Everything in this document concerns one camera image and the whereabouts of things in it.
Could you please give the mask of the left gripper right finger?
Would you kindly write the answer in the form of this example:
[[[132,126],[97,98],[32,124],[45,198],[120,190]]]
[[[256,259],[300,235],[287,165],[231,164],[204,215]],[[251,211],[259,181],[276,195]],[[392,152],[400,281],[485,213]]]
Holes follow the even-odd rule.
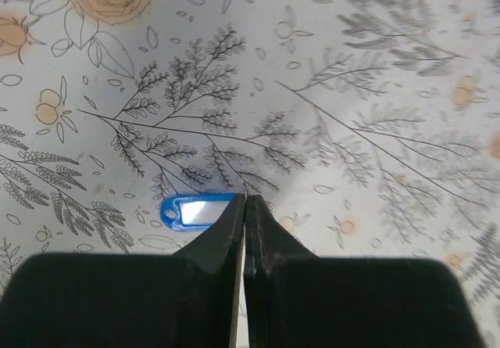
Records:
[[[245,299],[252,347],[482,347],[456,277],[417,258],[318,257],[245,206]]]

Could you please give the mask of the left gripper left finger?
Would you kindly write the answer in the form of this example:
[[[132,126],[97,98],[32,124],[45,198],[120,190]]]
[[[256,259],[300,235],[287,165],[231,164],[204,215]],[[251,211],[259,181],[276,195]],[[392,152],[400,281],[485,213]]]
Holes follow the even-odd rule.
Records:
[[[44,253],[1,301],[4,347],[233,347],[245,198],[170,255]]]

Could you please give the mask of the blue tag key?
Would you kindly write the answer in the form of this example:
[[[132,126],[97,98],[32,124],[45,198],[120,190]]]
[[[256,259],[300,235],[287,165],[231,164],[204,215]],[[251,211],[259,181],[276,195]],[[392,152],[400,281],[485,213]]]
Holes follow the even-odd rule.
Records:
[[[234,193],[171,196],[159,208],[161,222],[174,231],[204,231],[222,215]]]

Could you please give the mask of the floral table mat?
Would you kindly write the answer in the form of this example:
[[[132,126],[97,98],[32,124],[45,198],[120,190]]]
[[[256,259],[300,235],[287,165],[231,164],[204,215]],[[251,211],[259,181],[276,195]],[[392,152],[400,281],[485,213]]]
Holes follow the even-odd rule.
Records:
[[[159,206],[262,194],[317,254],[499,299],[499,0],[1,0],[1,284],[171,253]]]

